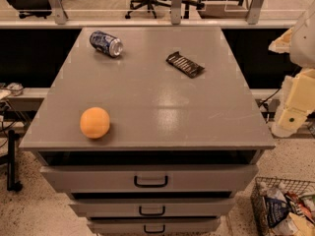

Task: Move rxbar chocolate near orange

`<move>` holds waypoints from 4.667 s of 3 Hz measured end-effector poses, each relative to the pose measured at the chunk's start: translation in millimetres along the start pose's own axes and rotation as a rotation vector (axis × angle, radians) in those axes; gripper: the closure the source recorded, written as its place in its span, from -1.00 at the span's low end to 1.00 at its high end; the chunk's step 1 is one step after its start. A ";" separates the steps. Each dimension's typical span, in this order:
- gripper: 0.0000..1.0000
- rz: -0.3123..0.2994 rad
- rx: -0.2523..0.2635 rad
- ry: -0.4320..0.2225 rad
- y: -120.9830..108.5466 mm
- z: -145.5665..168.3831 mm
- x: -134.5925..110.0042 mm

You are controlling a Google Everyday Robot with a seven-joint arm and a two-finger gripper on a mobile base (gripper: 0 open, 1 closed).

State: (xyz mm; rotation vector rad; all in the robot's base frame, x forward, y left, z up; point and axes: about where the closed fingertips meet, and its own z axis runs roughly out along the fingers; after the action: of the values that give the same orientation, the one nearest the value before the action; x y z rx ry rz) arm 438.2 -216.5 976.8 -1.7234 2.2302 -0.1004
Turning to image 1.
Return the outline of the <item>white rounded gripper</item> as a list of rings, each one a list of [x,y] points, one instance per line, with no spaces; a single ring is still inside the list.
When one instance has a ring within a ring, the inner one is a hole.
[[[268,49],[276,53],[288,53],[293,28],[273,40]],[[296,132],[315,111],[315,69],[303,68],[296,76],[285,76],[278,106],[272,124],[272,134],[287,138]]]

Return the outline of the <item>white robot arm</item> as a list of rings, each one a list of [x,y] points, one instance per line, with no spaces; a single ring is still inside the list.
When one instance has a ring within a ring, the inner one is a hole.
[[[284,77],[280,105],[272,125],[275,136],[286,138],[295,134],[315,111],[315,2],[269,49],[288,53],[290,61],[301,68],[294,77]]]

